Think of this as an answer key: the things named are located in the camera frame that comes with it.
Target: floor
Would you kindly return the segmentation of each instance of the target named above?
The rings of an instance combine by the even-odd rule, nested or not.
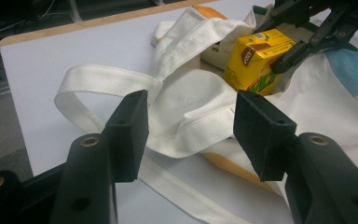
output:
[[[165,0],[165,4],[181,0]],[[78,11],[83,21],[154,7],[153,2],[145,0],[78,0]],[[73,22],[69,4],[65,0],[52,0],[40,7],[38,22],[16,21],[12,27],[0,32],[0,39],[14,34],[30,32]],[[27,151],[21,134],[15,106],[7,84],[5,69],[0,58],[0,170],[11,170],[21,181],[33,177]]]

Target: white tote bag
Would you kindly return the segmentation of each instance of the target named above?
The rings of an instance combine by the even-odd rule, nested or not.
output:
[[[253,11],[244,21],[225,20],[216,12],[201,14],[205,7],[187,8],[159,40],[148,75],[95,64],[71,68],[55,98],[60,111],[86,133],[100,133],[104,121],[86,108],[77,92],[125,96],[148,91],[149,137],[147,147],[172,158],[229,147],[241,154],[244,171],[258,183],[249,160],[233,135],[236,92],[216,73],[200,69],[200,54],[220,43],[213,58],[228,60],[237,37],[250,34],[256,19]],[[247,223],[165,172],[144,157],[139,177],[171,202],[207,223]]]
[[[218,50],[212,61],[225,58],[235,39],[250,34],[255,26],[253,12],[245,21],[236,21],[207,18],[199,8],[188,8],[159,40],[148,75],[116,67],[79,65],[67,72],[56,106],[85,132],[99,133],[104,122],[79,101],[76,92],[124,96],[148,90],[149,148],[172,158],[202,153],[222,169],[281,194],[275,182],[259,182],[245,153],[231,138],[236,92],[218,72],[200,69],[200,55],[205,50],[214,53],[215,44],[220,43],[221,54]],[[297,133],[332,137],[358,165],[358,95],[342,85],[339,72],[330,64],[333,58],[323,53],[310,57],[295,71],[287,90],[268,99],[297,123]],[[139,176],[193,217],[208,223],[247,223],[148,158],[144,158]]]

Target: cardboard box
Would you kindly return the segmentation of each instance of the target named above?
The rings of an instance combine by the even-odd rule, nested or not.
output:
[[[239,37],[223,79],[236,91],[267,95],[280,76],[271,71],[270,65],[294,44],[292,39],[276,29]]]

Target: metal bolt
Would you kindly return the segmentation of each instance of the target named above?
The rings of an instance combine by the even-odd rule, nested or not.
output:
[[[100,139],[97,137],[88,137],[83,139],[83,141],[81,141],[80,145],[82,147],[92,147],[97,145],[98,143],[100,143]]]
[[[328,145],[328,141],[320,136],[310,136],[309,140],[315,145],[319,145],[319,146]]]

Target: wooden table edge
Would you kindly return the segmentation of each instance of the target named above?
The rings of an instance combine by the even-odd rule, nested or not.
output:
[[[135,11],[131,11],[131,12],[120,13],[117,15],[102,17],[102,18],[89,20],[89,21],[71,23],[71,24],[67,24],[67,25],[57,26],[57,27],[48,28],[48,29],[44,29],[44,30],[33,31],[30,33],[24,33],[24,34],[20,34],[20,35],[11,35],[11,36],[8,36],[0,41],[0,48],[7,46],[7,45],[18,44],[21,42],[34,40],[34,39],[38,39],[38,38],[43,38],[43,37],[47,37],[47,36],[51,36],[51,35],[60,35],[60,34],[70,33],[73,31],[83,30],[83,29],[87,29],[90,27],[105,25],[105,24],[118,22],[118,21],[130,20],[130,19],[134,19],[134,18],[157,14],[160,12],[171,11],[171,10],[175,10],[178,8],[191,7],[194,5],[205,4],[205,3],[209,3],[209,2],[213,2],[213,1],[215,1],[215,0],[187,0],[187,1],[183,1],[183,2],[177,2],[177,3],[172,3],[172,4],[158,6],[158,7],[150,7],[150,8],[135,10]]]

